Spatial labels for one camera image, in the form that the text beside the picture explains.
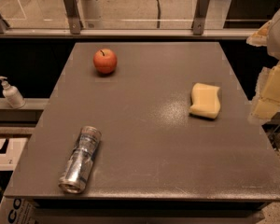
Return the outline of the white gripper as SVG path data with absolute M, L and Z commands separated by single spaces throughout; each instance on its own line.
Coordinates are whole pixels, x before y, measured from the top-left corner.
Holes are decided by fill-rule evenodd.
M 268 54 L 280 60 L 280 8 L 246 43 L 254 47 L 267 46 Z M 255 119 L 268 121 L 280 110 L 280 63 L 273 68 L 262 68 L 255 92 L 250 114 Z

